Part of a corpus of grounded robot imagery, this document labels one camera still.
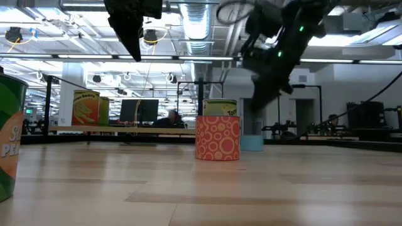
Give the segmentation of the black stand frame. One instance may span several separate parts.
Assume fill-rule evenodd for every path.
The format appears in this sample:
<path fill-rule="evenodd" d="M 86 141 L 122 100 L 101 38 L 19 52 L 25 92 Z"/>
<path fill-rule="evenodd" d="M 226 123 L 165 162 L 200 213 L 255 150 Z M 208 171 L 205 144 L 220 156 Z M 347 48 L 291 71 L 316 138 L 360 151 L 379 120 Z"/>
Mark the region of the black stand frame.
<path fill-rule="evenodd" d="M 310 126 L 323 122 L 323 99 L 321 85 L 291 85 L 293 92 L 282 92 L 277 98 L 278 122 L 293 122 L 291 127 L 301 136 L 312 129 Z"/>

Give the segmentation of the black equipment rack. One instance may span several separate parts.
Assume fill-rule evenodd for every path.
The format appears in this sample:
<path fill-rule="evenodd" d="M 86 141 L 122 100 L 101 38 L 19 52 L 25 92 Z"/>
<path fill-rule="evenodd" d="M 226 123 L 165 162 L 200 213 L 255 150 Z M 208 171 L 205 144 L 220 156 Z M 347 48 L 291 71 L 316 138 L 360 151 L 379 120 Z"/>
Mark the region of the black equipment rack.
<path fill-rule="evenodd" d="M 348 125 L 350 129 L 402 129 L 402 106 L 385 108 L 382 102 L 370 101 L 346 103 Z M 386 121 L 386 113 L 394 112 L 397 117 L 398 125 L 390 126 Z"/>

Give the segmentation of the long ceiling light bar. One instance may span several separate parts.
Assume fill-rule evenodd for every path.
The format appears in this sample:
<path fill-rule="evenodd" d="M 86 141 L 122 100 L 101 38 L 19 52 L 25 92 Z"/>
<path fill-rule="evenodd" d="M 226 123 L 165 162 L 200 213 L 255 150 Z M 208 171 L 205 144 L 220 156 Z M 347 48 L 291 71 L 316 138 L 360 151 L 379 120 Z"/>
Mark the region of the long ceiling light bar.
<path fill-rule="evenodd" d="M 84 54 L 34 54 L 34 53 L 0 53 L 0 58 L 40 61 L 83 61 L 83 62 L 134 62 L 130 55 L 84 55 Z M 176 56 L 176 55 L 144 55 L 142 62 L 241 62 L 239 56 Z M 350 60 L 350 59 L 318 59 L 302 58 L 300 63 L 334 63 L 361 65 L 402 65 L 402 60 Z"/>

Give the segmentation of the dark monitor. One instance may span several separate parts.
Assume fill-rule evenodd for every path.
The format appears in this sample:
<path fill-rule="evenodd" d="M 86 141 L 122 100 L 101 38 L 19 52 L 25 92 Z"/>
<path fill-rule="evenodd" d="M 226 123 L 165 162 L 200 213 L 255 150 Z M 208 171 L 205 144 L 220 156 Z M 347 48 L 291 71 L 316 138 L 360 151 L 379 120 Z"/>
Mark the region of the dark monitor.
<path fill-rule="evenodd" d="M 159 100 L 128 100 L 121 104 L 120 121 L 154 122 L 158 117 Z"/>

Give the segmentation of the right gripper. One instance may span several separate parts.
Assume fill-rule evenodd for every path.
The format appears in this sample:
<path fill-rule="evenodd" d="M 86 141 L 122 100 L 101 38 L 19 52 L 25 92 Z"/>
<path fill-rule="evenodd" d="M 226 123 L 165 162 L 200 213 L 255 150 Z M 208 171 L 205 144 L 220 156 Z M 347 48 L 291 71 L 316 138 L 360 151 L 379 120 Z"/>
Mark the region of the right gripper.
<path fill-rule="evenodd" d="M 251 111 L 258 112 L 276 99 L 280 90 L 292 91 L 290 73 L 298 64 L 298 42 L 280 40 L 274 48 L 259 48 L 255 42 L 243 44 L 243 67 L 256 74 Z"/>

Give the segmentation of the low light blue can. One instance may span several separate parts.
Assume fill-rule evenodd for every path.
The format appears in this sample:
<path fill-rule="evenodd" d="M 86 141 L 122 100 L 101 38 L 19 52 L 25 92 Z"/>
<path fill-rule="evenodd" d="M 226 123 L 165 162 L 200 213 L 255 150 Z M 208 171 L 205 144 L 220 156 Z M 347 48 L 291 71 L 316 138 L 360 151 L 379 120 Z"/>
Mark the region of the low light blue can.
<path fill-rule="evenodd" d="M 260 135 L 241 136 L 240 150 L 242 152 L 260 152 L 264 150 L 264 138 Z"/>

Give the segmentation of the silver ventilation duct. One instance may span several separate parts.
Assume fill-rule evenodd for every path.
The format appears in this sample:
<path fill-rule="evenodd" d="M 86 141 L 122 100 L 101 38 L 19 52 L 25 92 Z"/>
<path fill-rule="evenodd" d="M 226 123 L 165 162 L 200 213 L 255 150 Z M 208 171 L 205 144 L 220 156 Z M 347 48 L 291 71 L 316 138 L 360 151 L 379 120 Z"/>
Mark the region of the silver ventilation duct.
<path fill-rule="evenodd" d="M 207 40 L 211 34 L 212 6 L 209 4 L 181 4 L 182 25 L 187 39 L 189 55 L 210 55 L 212 44 Z"/>

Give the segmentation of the green sweet peas can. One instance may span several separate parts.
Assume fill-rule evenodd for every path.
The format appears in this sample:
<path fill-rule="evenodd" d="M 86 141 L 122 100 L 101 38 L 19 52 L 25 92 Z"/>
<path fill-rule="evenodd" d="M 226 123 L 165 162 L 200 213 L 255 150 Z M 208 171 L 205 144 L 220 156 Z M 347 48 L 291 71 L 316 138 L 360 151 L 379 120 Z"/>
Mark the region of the green sweet peas can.
<path fill-rule="evenodd" d="M 14 192 L 27 88 L 22 80 L 0 73 L 0 202 Z"/>

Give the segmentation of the black metal shelf frame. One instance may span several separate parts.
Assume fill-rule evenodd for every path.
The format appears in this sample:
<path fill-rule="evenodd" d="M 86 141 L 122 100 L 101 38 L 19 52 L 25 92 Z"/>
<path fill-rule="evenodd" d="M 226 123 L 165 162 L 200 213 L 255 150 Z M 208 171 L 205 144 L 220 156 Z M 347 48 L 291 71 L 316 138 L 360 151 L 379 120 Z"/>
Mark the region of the black metal shelf frame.
<path fill-rule="evenodd" d="M 58 80 L 62 81 L 64 83 L 73 85 L 74 87 L 78 87 L 84 90 L 89 90 L 87 87 L 83 87 L 81 85 L 78 85 L 76 83 L 70 82 L 68 80 L 62 79 L 60 77 L 54 77 L 51 75 L 47 76 L 47 81 L 46 81 L 46 98 L 45 98 L 45 119 L 44 119 L 44 126 L 42 129 L 43 135 L 47 136 L 50 131 L 57 131 L 57 129 L 51 129 L 50 128 L 50 103 L 51 103 L 51 96 L 52 96 L 52 83 L 53 80 Z M 198 91 L 197 91 L 197 97 L 199 98 L 198 100 L 198 113 L 199 115 L 202 114 L 202 101 L 204 99 L 204 85 L 214 85 L 214 84 L 219 84 L 221 86 L 221 96 L 224 96 L 224 82 L 208 82 L 205 81 L 203 78 L 199 78 L 198 80 L 194 82 L 177 82 L 177 87 L 174 89 L 176 92 L 176 100 L 177 100 L 177 109 L 179 109 L 179 95 L 181 91 L 190 91 L 188 88 L 185 87 L 180 87 L 181 84 L 193 84 L 193 85 L 198 85 Z"/>

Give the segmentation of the orange green beans can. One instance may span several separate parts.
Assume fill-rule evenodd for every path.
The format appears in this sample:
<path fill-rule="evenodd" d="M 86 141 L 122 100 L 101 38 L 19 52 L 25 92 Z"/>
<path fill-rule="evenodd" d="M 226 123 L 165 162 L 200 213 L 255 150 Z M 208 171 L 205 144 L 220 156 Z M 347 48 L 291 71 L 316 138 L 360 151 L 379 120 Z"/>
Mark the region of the orange green beans can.
<path fill-rule="evenodd" d="M 97 126 L 99 124 L 100 93 L 75 90 L 73 94 L 72 125 Z"/>

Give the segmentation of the tomatoes can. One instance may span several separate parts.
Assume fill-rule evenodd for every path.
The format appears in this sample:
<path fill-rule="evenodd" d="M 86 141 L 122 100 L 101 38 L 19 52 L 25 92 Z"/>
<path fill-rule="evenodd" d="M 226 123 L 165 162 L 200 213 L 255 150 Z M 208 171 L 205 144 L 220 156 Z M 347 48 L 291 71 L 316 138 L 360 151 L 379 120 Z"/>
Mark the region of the tomatoes can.
<path fill-rule="evenodd" d="M 233 99 L 206 99 L 203 101 L 205 116 L 237 116 L 237 101 Z"/>

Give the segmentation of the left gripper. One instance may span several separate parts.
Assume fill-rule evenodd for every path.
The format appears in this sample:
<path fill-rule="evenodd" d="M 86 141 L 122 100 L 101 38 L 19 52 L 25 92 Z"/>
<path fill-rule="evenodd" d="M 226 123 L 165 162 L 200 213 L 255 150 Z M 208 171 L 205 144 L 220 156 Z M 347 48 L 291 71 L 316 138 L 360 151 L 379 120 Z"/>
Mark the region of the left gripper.
<path fill-rule="evenodd" d="M 107 12 L 110 14 L 108 22 L 119 41 L 132 58 L 136 62 L 140 62 L 139 38 L 143 27 L 143 19 L 139 19 L 136 15 L 160 19 L 163 0 L 103 0 L 103 2 Z"/>

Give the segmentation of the orange white sauce can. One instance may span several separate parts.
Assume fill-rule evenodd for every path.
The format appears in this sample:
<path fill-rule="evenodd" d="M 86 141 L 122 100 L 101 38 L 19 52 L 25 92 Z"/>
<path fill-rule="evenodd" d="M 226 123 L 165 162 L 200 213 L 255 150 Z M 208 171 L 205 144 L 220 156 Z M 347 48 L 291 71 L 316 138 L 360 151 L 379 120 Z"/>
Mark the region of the orange white sauce can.
<path fill-rule="evenodd" d="M 238 116 L 198 116 L 195 158 L 207 161 L 237 161 L 241 129 Z"/>

